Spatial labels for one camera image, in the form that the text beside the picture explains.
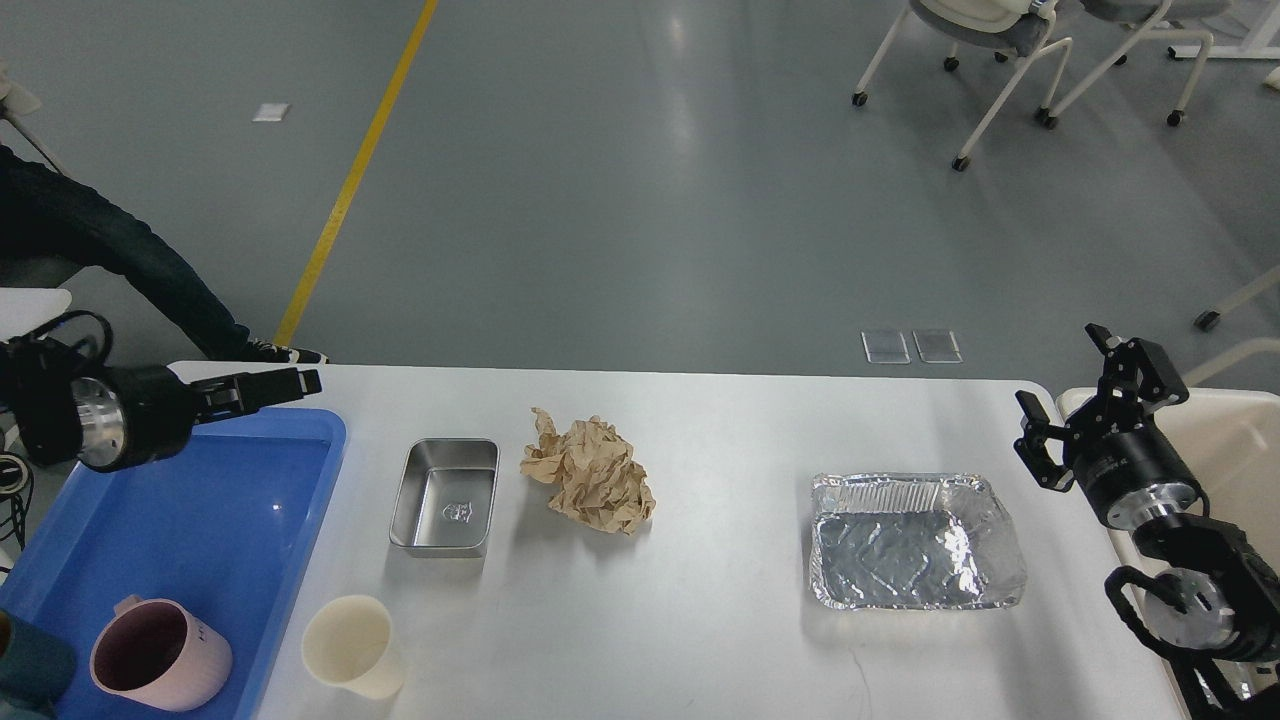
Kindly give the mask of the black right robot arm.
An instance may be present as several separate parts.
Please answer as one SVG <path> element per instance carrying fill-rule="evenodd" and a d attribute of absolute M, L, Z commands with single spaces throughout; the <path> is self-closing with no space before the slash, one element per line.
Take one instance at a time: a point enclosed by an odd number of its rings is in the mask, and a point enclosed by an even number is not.
<path fill-rule="evenodd" d="M 1158 428 L 1160 409 L 1189 391 L 1164 347 L 1089 323 L 1103 359 L 1094 393 L 1061 425 L 1029 391 L 1014 450 L 1036 483 L 1079 488 L 1097 520 L 1164 561 L 1147 575 L 1123 565 L 1103 591 L 1123 624 L 1170 667 L 1193 719 L 1275 719 L 1277 688 L 1239 693 L 1221 664 L 1276 665 L 1277 574 L 1235 524 L 1213 519 L 1210 496 Z"/>

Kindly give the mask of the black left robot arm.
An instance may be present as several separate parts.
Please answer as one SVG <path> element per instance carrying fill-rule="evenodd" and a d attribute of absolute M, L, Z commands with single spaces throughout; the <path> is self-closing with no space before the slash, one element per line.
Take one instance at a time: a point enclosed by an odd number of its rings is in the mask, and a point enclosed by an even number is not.
<path fill-rule="evenodd" d="M 314 368 L 238 372 L 184 383 L 166 366 L 109 366 L 105 316 L 63 313 L 3 342 L 3 406 L 29 459 L 111 473 L 177 456 L 196 427 L 323 389 Z"/>

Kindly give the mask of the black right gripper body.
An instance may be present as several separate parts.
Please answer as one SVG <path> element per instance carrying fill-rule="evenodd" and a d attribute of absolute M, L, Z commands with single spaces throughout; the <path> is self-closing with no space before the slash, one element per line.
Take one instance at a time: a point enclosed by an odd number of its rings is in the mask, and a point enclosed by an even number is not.
<path fill-rule="evenodd" d="M 1070 461 L 1074 479 L 1101 524 L 1135 530 L 1185 512 L 1204 492 L 1161 430 L 1126 430 L 1087 445 Z"/>

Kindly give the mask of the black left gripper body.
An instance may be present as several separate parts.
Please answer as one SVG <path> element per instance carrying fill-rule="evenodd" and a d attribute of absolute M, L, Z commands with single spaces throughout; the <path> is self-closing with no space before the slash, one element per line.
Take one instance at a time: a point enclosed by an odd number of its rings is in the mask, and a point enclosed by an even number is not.
<path fill-rule="evenodd" d="M 79 418 L 77 457 L 110 473 L 164 460 L 188 443 L 195 392 L 165 366 L 106 368 L 70 382 Z"/>

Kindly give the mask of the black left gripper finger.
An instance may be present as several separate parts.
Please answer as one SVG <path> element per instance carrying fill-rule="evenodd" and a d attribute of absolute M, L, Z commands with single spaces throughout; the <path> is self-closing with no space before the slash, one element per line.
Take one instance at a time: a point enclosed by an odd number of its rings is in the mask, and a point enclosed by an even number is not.
<path fill-rule="evenodd" d="M 264 407 L 319 395 L 319 370 L 282 368 L 270 372 L 239 372 L 195 382 L 195 424 L 248 416 Z"/>

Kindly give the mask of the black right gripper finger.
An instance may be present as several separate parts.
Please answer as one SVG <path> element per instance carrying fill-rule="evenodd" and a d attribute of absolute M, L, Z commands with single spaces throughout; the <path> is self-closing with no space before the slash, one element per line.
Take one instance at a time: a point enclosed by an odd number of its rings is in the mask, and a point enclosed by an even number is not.
<path fill-rule="evenodd" d="M 1064 456 L 1070 456 L 1079 441 L 1079 434 L 1070 428 L 1052 424 L 1043 404 L 1030 391 L 1016 391 L 1014 397 L 1023 410 L 1021 437 L 1014 442 L 1015 454 L 1038 487 L 1059 493 L 1069 492 L 1075 483 L 1070 460 L 1066 464 L 1055 461 L 1047 443 L 1051 439 L 1060 442 Z"/>
<path fill-rule="evenodd" d="M 1152 423 L 1167 406 L 1187 402 L 1190 393 L 1164 346 L 1143 338 L 1121 338 L 1103 325 L 1085 325 L 1085 334 L 1103 355 L 1085 420 L 1103 433 L 1135 430 Z"/>

